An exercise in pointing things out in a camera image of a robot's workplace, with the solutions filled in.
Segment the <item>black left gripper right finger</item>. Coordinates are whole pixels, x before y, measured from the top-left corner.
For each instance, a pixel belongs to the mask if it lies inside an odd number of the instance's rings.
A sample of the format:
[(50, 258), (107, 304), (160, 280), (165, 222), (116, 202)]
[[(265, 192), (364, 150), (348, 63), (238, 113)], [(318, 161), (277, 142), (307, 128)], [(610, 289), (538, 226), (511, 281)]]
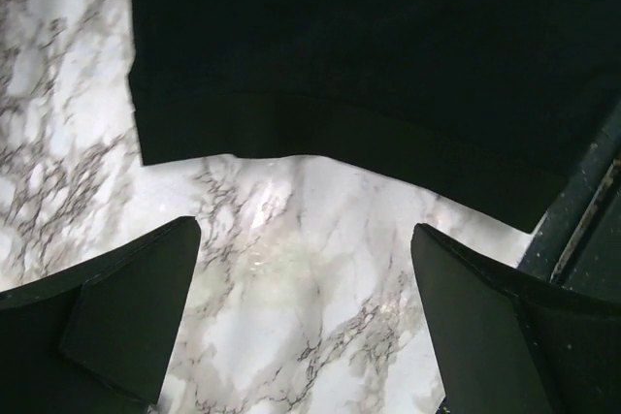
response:
[(428, 224), (411, 258), (452, 413), (617, 413), (620, 306), (481, 255)]

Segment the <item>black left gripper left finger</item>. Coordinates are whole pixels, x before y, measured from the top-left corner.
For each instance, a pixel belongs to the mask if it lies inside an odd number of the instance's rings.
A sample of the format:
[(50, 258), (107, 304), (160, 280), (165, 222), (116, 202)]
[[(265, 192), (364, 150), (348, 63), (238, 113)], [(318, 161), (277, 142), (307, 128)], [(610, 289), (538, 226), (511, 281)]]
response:
[(200, 246), (191, 216), (1, 294), (4, 413), (146, 413)]

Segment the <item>black underwear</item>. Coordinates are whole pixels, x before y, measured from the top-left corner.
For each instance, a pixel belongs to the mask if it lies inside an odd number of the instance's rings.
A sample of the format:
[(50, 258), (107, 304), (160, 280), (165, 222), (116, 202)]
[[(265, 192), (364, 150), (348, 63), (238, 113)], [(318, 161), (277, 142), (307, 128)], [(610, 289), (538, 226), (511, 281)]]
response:
[(320, 155), (533, 230), (620, 97), (620, 0), (131, 0), (142, 159)]

